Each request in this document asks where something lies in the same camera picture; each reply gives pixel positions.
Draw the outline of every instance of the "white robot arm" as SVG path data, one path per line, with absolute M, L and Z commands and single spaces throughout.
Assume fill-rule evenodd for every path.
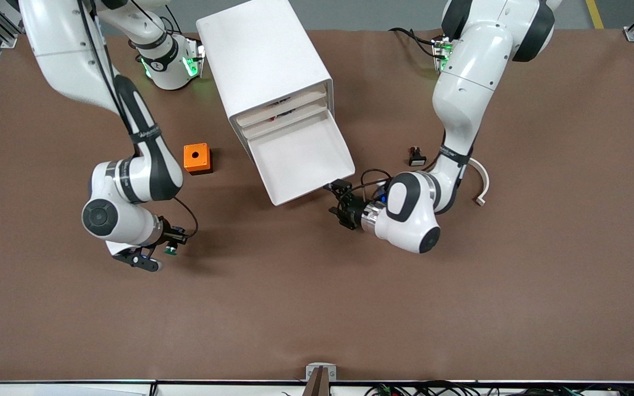
M 90 198 L 81 214 L 85 229 L 106 241 L 114 258 L 158 271 L 161 263 L 151 258 L 155 247 L 168 243 L 166 251 L 173 254 L 191 235 L 138 204 L 174 198 L 183 185 L 183 173 L 133 82 L 111 64 L 94 0 L 21 0 L 20 9 L 31 48 L 51 87 L 73 100 L 119 115 L 134 145 L 130 158 L 95 167 Z M 163 34 L 163 43 L 174 40 Z M 143 35 L 139 30 L 138 37 Z M 190 76 L 181 67 L 182 73 L 179 68 L 161 70 L 156 83 L 172 81 L 176 86 L 184 80 L 184 85 Z M 184 76 L 165 78 L 163 73 Z M 143 254 L 141 248 L 150 253 Z
M 396 175 L 383 200 L 364 202 L 351 186 L 328 185 L 340 205 L 332 208 L 342 225 L 359 226 L 412 253 L 435 246 L 435 214 L 451 208 L 473 151 L 488 103 L 510 60 L 530 61 L 548 44 L 561 0 L 449 0 L 442 29 L 451 53 L 435 85 L 432 104 L 445 126 L 434 168 Z
M 99 18 L 121 30 L 141 54 L 148 76 L 159 88 L 177 90 L 196 78 L 204 48 L 196 40 L 167 32 L 163 20 L 148 10 L 170 0 L 101 0 Z

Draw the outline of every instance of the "white curved plastic piece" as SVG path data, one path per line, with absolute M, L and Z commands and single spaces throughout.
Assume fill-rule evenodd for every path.
M 50 86 L 72 100 L 118 114 L 104 82 L 118 72 L 113 66 L 110 70 L 105 61 L 104 39 L 88 11 L 80 11 L 76 0 L 27 0 L 20 2 L 20 9 L 31 50 Z M 99 73 L 82 18 L 90 29 L 104 76 Z
M 483 200 L 483 196 L 488 193 L 488 187 L 490 187 L 491 184 L 490 177 L 488 177 L 488 171 L 482 165 L 482 163 L 476 161 L 474 158 L 469 158 L 468 164 L 471 165 L 471 168 L 476 169 L 478 171 L 478 174 L 481 175 L 481 180 L 483 181 L 483 190 L 481 190 L 481 193 L 476 196 L 476 203 L 478 203 L 478 206 L 483 206 L 486 203 L 486 201 Z

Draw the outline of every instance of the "green led light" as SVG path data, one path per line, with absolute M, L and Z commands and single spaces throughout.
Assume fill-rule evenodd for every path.
M 148 65 L 146 65 L 146 61 L 143 60 L 143 58 L 141 58 L 141 65 L 143 65 L 143 68 L 146 69 L 146 76 L 151 78 L 151 72 L 148 71 Z
M 197 67 L 193 66 L 194 61 L 192 59 L 183 58 L 183 64 L 185 65 L 185 68 L 187 69 L 187 74 L 189 74 L 190 77 L 194 77 L 197 75 Z

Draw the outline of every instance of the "brown table surface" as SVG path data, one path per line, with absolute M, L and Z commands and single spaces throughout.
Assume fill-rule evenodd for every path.
M 392 32 L 310 37 L 358 172 L 436 153 L 431 58 Z M 109 45 L 176 158 L 216 150 L 179 193 L 201 231 L 160 273 L 86 233 L 93 167 L 132 146 L 115 115 L 48 87 L 21 37 L 0 60 L 0 380 L 286 379 L 312 361 L 341 379 L 634 380 L 634 43 L 619 30 L 559 31 L 509 65 L 475 151 L 488 203 L 470 170 L 421 256 L 339 226 L 327 191 L 274 207 L 211 80 L 159 90 L 125 37 Z M 148 207 L 192 226 L 174 202 Z

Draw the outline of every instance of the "orange block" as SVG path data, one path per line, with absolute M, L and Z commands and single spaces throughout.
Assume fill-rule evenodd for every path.
M 212 173 L 212 151 L 207 143 L 197 143 L 184 147 L 184 168 L 190 175 Z

